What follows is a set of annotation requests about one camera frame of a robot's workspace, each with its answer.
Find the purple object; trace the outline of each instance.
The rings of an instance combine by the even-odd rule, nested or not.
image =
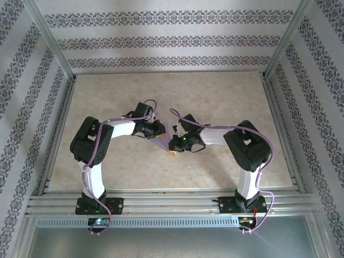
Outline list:
[[[175,154],[173,152],[170,152],[168,149],[168,143],[172,139],[171,134],[170,134],[170,130],[168,128],[168,124],[167,123],[162,123],[162,124],[165,127],[166,133],[159,136],[159,137],[153,138],[150,141],[152,143],[154,143],[155,145],[157,145],[158,147],[162,148],[164,151],[171,153],[174,156]]]

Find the white arm segment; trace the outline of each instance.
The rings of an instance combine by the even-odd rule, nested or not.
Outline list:
[[[199,136],[204,142],[204,144],[220,144],[220,145],[227,145],[224,135],[231,131],[232,129],[211,129],[211,128],[204,128]]]
[[[227,145],[224,135],[232,129],[203,129],[199,136],[206,144],[220,144]],[[256,179],[258,175],[258,169],[255,172],[245,171],[240,168],[240,181],[238,185],[238,193],[245,199],[251,199],[258,192],[256,188]]]
[[[119,137],[122,135],[130,135],[135,128],[135,122],[129,120],[119,120],[107,123],[113,126],[113,132],[111,138]]]
[[[240,168],[240,181],[238,185],[238,193],[247,200],[251,199],[258,193],[256,188],[256,179],[258,176],[258,168],[256,171],[246,171]]]
[[[78,163],[82,170],[83,167],[85,166],[85,163],[81,161],[79,161]],[[95,197],[98,199],[105,191],[105,188],[103,185],[103,179],[102,179],[102,164],[100,163],[98,165],[94,165],[92,168],[88,167],[85,171],[85,179],[86,179],[86,183],[89,187],[90,192],[92,192],[95,195]],[[86,189],[86,186],[84,186],[83,192],[88,197],[92,198],[92,196]]]
[[[111,138],[119,137],[122,135],[130,135],[133,133],[135,128],[135,122],[129,120],[113,121],[109,122],[108,124],[113,126]],[[82,170],[85,166],[85,163],[79,162],[79,166]],[[105,191],[102,179],[102,163],[94,165],[92,168],[88,167],[85,172],[85,178],[90,192],[92,192],[98,199]],[[92,196],[88,193],[86,187],[84,187],[83,192],[88,197],[92,198]]]

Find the black plastic part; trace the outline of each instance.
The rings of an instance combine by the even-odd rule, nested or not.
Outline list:
[[[136,117],[145,117],[149,115],[150,112],[153,111],[153,108],[149,105],[146,105],[142,102],[139,102],[135,111],[132,113],[131,117],[136,118]]]
[[[266,205],[263,205],[263,203],[266,203],[263,196],[258,196],[251,209],[246,209],[245,211],[243,211],[241,207],[238,207],[235,196],[221,196],[218,198],[217,202],[219,203],[220,214],[251,212],[253,206],[257,208],[257,212],[267,212]]]
[[[258,131],[250,121],[243,121],[239,126]],[[255,133],[234,129],[227,132],[224,138],[238,165],[246,170],[254,172],[258,166],[268,161],[271,153],[269,145]]]
[[[94,117],[86,117],[81,127],[77,131],[73,141],[70,144],[70,152],[74,154],[74,159],[88,163],[91,159],[92,153],[95,149],[96,137],[98,134],[100,122]],[[112,136],[113,127],[111,125],[104,125],[101,132],[98,150],[90,168],[94,165],[100,164],[105,158],[108,151],[109,143]]]
[[[141,120],[140,122],[136,122],[135,129],[132,135],[136,133],[143,133],[146,139],[154,138],[158,135],[166,133],[165,127],[159,120],[155,120],[154,122],[147,122],[145,120]]]
[[[121,215],[123,210],[123,198],[106,198],[106,191],[99,197],[99,200],[109,208],[112,215]],[[106,209],[98,204],[94,199],[82,193],[82,197],[77,200],[76,215],[108,215]]]
[[[194,119],[194,117],[191,114],[186,115],[184,118],[187,119],[187,120],[190,120],[192,122],[196,122],[196,120]],[[193,125],[193,124],[188,123],[188,122],[186,122],[186,121],[184,121],[182,119],[179,119],[179,122],[181,123],[183,129],[186,132],[195,132],[195,131],[197,131],[198,129],[201,128],[198,125]]]
[[[192,152],[192,146],[195,144],[202,145],[203,148],[199,149],[195,152],[199,152],[203,149],[205,149],[205,144],[201,140],[199,136],[199,132],[189,132],[181,137],[178,137],[178,135],[174,134],[172,136],[172,139],[168,143],[168,148],[170,151],[173,152],[183,152],[183,151],[188,151]]]

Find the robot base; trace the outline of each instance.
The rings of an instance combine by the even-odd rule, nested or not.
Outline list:
[[[99,200],[106,205],[112,215],[121,215],[123,210],[123,198],[106,198],[106,191],[100,196]],[[76,215],[108,215],[108,212],[102,208],[94,199],[82,193],[76,203]]]
[[[245,211],[237,205],[237,198],[235,196],[222,196],[219,197],[216,202],[219,203],[220,214],[251,212],[253,206],[257,208],[257,212],[267,212],[266,201],[263,196],[258,196],[257,200],[254,202],[254,205]]]

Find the wire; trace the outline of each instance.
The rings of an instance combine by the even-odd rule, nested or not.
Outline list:
[[[112,222],[112,215],[111,215],[111,211],[109,210],[109,208],[106,207],[106,205],[103,204],[101,201],[99,201],[98,198],[96,198],[96,196],[90,191],[89,186],[87,185],[87,182],[86,182],[86,176],[85,176],[86,169],[90,167],[90,165],[92,164],[93,160],[95,159],[95,156],[96,156],[96,153],[97,153],[97,150],[98,150],[98,146],[99,146],[99,142],[100,142],[100,139],[101,139],[101,132],[102,132],[103,126],[104,126],[105,124],[109,123],[109,122],[112,122],[112,121],[121,121],[121,120],[134,121],[134,120],[142,120],[142,119],[148,118],[149,116],[154,115],[155,110],[156,110],[157,103],[156,103],[156,101],[153,100],[153,99],[148,99],[148,100],[146,100],[144,103],[147,103],[147,102],[149,102],[149,101],[153,102],[153,103],[155,104],[155,106],[154,106],[153,111],[152,111],[150,114],[148,114],[148,115],[146,115],[146,116],[144,116],[144,117],[135,117],[135,118],[132,118],[132,117],[111,118],[111,119],[108,119],[108,120],[105,120],[105,121],[101,122],[101,124],[100,124],[100,126],[99,126],[99,130],[98,130],[98,134],[97,134],[95,149],[93,150],[93,153],[92,153],[92,156],[91,156],[89,162],[88,162],[87,164],[85,164],[85,166],[84,166],[83,169],[82,169],[82,181],[83,181],[83,183],[84,183],[84,185],[85,185],[85,187],[86,187],[86,189],[87,189],[87,192],[90,194],[90,196],[92,196],[92,198],[93,198],[101,207],[103,207],[103,208],[107,211],[107,213],[108,213],[108,215],[109,215],[109,223],[107,224],[107,226],[106,226],[102,231],[97,232],[97,235],[101,235],[101,234],[103,234],[106,230],[108,230],[108,228],[110,227],[111,222]],[[94,234],[94,232],[92,231],[92,228],[93,228],[93,225],[92,225],[91,228],[90,228],[90,232],[91,232],[91,234]]]
[[[248,131],[248,132],[251,132],[251,133],[254,133],[254,134],[258,135],[259,137],[261,137],[269,145],[269,147],[271,149],[270,159],[262,167],[259,168],[258,176],[257,176],[256,182],[255,182],[255,186],[256,186],[258,192],[271,195],[271,204],[270,204],[267,212],[265,213],[264,217],[262,218],[262,220],[254,228],[251,229],[249,227],[241,226],[242,228],[246,229],[246,231],[242,230],[243,233],[245,233],[245,232],[251,233],[251,232],[257,230],[263,224],[263,222],[266,220],[269,212],[271,211],[271,208],[274,205],[274,201],[275,201],[275,195],[274,195],[273,192],[271,192],[271,191],[263,191],[263,190],[259,189],[259,182],[260,182],[260,177],[262,175],[262,170],[264,170],[266,167],[268,167],[271,164],[272,160],[274,159],[274,147],[273,147],[273,144],[269,141],[269,139],[265,135],[263,135],[262,133],[260,133],[260,132],[258,132],[256,130],[253,130],[251,128],[247,128],[247,127],[243,127],[243,126],[238,126],[238,125],[229,125],[229,126],[202,125],[202,124],[199,124],[197,122],[193,122],[193,121],[190,121],[190,120],[187,120],[187,119],[181,117],[181,115],[175,109],[171,108],[170,112],[172,114],[174,114],[180,120],[183,120],[183,121],[185,121],[185,122],[187,122],[189,124],[197,125],[197,126],[200,126],[200,127],[203,127],[203,128],[210,128],[210,129],[232,129],[232,130],[233,129],[241,129],[241,130],[245,130],[245,131]]]

